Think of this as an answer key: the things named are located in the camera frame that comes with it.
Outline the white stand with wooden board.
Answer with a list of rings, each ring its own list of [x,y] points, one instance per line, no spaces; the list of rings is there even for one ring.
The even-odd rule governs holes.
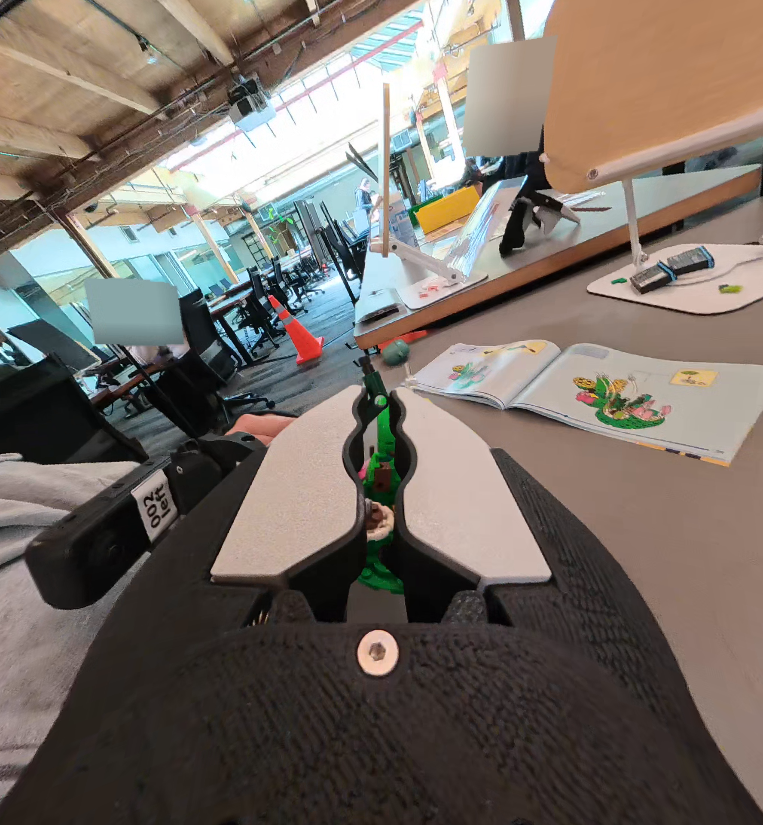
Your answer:
[[[371,238],[366,259],[366,275],[381,277],[382,289],[392,291],[396,303],[416,311],[438,301],[470,290],[487,280],[488,273],[479,263],[480,254],[471,279],[466,283],[451,284],[444,278],[443,258],[423,251],[419,246],[403,242],[391,231],[392,195],[390,180],[391,148],[391,90],[389,83],[381,86],[381,132],[378,141],[378,170],[381,173],[382,202],[379,230]]]
[[[649,294],[611,284],[693,248],[643,252],[635,177],[763,137],[763,1],[554,2],[545,35],[556,40],[547,179],[565,193],[623,186],[632,263],[589,292],[690,315],[763,299],[763,236],[712,246],[712,269]],[[719,284],[744,289],[720,294]]]

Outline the orange traffic cone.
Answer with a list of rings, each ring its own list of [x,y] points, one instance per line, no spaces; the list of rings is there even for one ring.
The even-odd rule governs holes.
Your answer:
[[[296,364],[302,366],[319,360],[323,353],[325,338],[313,336],[273,294],[268,296],[268,300],[296,349]]]

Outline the black office chair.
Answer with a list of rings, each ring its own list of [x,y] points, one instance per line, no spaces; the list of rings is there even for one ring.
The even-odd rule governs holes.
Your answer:
[[[188,437],[222,433],[235,421],[238,407],[275,403],[254,393],[222,395],[241,363],[211,318],[199,290],[180,298],[183,342],[180,345],[130,345],[128,353],[151,377],[145,393],[150,403]]]

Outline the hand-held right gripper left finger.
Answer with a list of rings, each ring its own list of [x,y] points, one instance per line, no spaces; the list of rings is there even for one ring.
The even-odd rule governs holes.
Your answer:
[[[284,586],[363,524],[345,448],[357,431],[361,385],[305,412],[279,433],[211,567],[218,584]]]

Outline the silver tilted panel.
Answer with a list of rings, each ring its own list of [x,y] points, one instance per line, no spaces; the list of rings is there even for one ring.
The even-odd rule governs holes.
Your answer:
[[[477,259],[508,219],[513,201],[527,179],[521,175],[501,180],[483,194],[442,259],[446,281],[456,284],[471,279]]]

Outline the person's left hand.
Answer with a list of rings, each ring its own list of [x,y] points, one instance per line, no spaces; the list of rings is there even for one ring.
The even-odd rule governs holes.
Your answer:
[[[296,421],[296,416],[278,414],[275,411],[264,413],[246,413],[236,419],[234,424],[225,432],[227,436],[243,432],[254,439],[269,446],[283,430]]]

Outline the black blue battery pack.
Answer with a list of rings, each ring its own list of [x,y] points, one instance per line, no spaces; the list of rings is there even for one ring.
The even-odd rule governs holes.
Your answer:
[[[704,246],[673,255],[665,262],[666,270],[675,280],[683,275],[710,270],[715,265],[713,255]]]
[[[639,295],[649,294],[676,282],[676,274],[663,262],[657,262],[631,275],[628,282]]]

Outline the green lego plant model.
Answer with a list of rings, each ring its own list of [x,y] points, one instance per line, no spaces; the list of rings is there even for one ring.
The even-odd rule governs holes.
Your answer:
[[[384,554],[394,541],[396,497],[401,476],[396,466],[397,440],[391,429],[389,397],[382,377],[365,354],[357,365],[363,372],[368,408],[367,424],[376,424],[376,443],[359,472],[363,486],[366,530],[366,562],[358,582],[376,592],[403,596],[404,584],[385,563]]]

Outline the yellow box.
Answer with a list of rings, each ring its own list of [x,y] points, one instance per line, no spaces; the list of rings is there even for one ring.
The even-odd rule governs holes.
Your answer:
[[[478,184],[466,186],[421,205],[415,212],[418,226],[428,235],[459,220],[466,220],[479,203],[480,189]]]

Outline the open lego instruction booklet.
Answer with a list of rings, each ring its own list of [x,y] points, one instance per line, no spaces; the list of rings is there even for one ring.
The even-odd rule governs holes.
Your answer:
[[[728,466],[763,412],[763,366],[667,361],[542,339],[452,345],[406,387],[521,410]]]

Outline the person's grey sweater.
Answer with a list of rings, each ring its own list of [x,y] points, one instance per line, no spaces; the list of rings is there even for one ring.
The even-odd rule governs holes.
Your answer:
[[[46,604],[22,559],[0,568],[0,801],[54,724],[90,646],[144,553],[97,603]]]

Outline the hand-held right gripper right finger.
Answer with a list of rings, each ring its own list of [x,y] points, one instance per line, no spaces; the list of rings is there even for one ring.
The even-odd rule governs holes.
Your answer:
[[[549,582],[552,571],[486,442],[411,389],[392,398],[415,457],[403,488],[409,535],[479,590]]]

